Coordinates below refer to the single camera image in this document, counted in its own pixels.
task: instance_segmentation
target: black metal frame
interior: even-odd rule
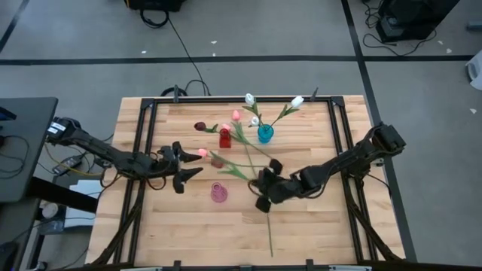
[[[290,102],[294,97],[290,96],[283,96],[283,97],[257,97],[258,102]],[[309,96],[304,97],[306,100],[310,100]],[[226,103],[226,102],[244,102],[244,97],[179,97],[178,103]],[[344,99],[342,96],[318,96],[315,98],[314,102],[326,102],[328,106],[328,113],[330,116],[330,121],[331,121],[331,127],[332,127],[332,132],[333,132],[333,137],[334,137],[334,143],[335,143],[335,148],[337,154],[341,154],[343,152],[342,149],[342,144],[341,144],[341,138],[340,138],[340,131],[338,129],[338,123],[337,123],[337,118],[336,118],[336,113],[335,113],[335,106],[337,106],[340,109],[340,114],[341,114],[341,122],[343,125],[343,131],[346,136],[346,142],[348,144],[348,148],[351,148],[353,146],[353,141],[352,141],[352,135],[349,129],[349,124],[348,124],[348,116],[346,114],[346,109],[345,109],[345,103]],[[160,104],[172,104],[175,103],[173,99],[162,99],[162,98],[157,98],[157,99],[142,99],[141,101],[141,108],[139,112],[139,119],[137,123],[137,130],[136,130],[136,137],[134,140],[134,146],[133,146],[133,151],[137,152],[139,151],[139,146],[140,146],[140,141],[142,137],[142,133],[144,130],[144,122],[145,122],[145,115],[148,111],[148,108],[151,109],[151,116],[149,119],[148,123],[148,134],[147,134],[147,141],[145,144],[145,153],[151,152],[151,147],[152,147],[152,138],[154,135],[154,125],[156,121],[156,115],[157,115],[157,106]],[[346,201],[348,202],[347,197],[352,196],[352,191],[351,187],[349,184],[349,176],[346,174],[346,172],[342,172],[342,181],[343,181],[343,190],[345,193],[345,198]],[[368,208],[366,204],[366,199],[365,199],[365,193],[363,191],[363,187],[361,186],[360,180],[355,180],[355,187],[357,190],[358,194],[358,204],[361,209],[361,213],[367,219],[367,221],[370,221],[370,218],[368,216]],[[130,206],[130,201],[132,197],[132,192],[133,192],[133,181],[128,181],[127,186],[126,186],[126,193],[124,197],[124,203],[122,207],[122,213],[120,217],[120,224],[119,227],[125,222],[127,214],[129,212],[129,206]],[[138,197],[141,198],[141,202],[144,199],[145,195],[145,182],[139,182],[139,189],[138,189]],[[350,224],[350,229],[352,233],[352,240],[353,240],[353,247],[355,251],[355,257],[357,260],[357,263],[361,263],[364,261],[363,257],[363,252],[362,252],[362,244],[360,240],[360,235],[358,231],[358,225],[357,225],[357,220],[353,213],[350,212],[347,206],[347,211],[348,211],[348,216],[349,216],[349,224]],[[139,238],[139,228],[140,228],[140,221],[141,221],[141,215],[142,213],[136,217],[134,220],[133,224],[133,231],[132,231],[132,238],[130,242],[130,247],[129,247],[129,257],[127,263],[134,264],[135,259],[136,259],[136,250],[137,250],[137,240]],[[367,235],[367,241],[368,241],[368,247],[370,251],[370,259],[371,260],[377,260],[377,250],[375,249],[375,245],[371,240],[371,237]],[[114,263],[120,263],[121,261],[121,255],[122,255],[122,242],[120,245],[117,247],[115,253],[114,253]],[[172,267],[172,270],[179,270],[180,269],[180,263],[178,262],[179,266],[176,268],[175,266]],[[308,259],[307,260],[307,265],[304,266],[257,266],[256,269],[276,269],[276,270],[307,270],[307,267],[310,266],[312,270],[315,269],[328,269],[327,265],[318,265],[315,266],[313,265],[313,261]],[[233,269],[237,268],[240,269],[240,266],[190,266],[190,267],[182,267],[182,269],[195,269],[195,270],[224,270],[224,269]]]

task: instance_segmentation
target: red vase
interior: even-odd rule
[[[231,148],[231,135],[227,129],[221,129],[221,131],[219,131],[219,147]]]

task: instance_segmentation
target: small vase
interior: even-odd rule
[[[258,139],[262,144],[268,143],[274,135],[274,129],[269,124],[263,124],[258,127]]]

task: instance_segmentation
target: floor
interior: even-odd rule
[[[365,9],[361,0],[189,0],[171,19],[213,95],[311,94],[316,87],[366,95],[374,121],[394,124],[407,142],[393,163],[417,260],[482,266],[482,93],[464,69],[482,48],[482,33],[465,30],[480,19],[482,2],[461,0],[437,37],[407,59],[354,46],[374,32]],[[99,138],[112,133],[122,97],[158,96],[197,78],[172,28],[149,29],[121,0],[4,0],[1,33],[0,96],[58,97],[57,115]],[[189,94],[202,95],[202,87]],[[57,157],[72,152],[53,149]],[[41,163],[53,166],[44,155]],[[40,167],[35,174],[52,179]],[[51,269],[72,262],[89,235],[48,236],[41,259]]]

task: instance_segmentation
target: red flower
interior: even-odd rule
[[[206,124],[204,122],[198,122],[194,124],[194,129],[197,131],[204,131],[206,129]]]

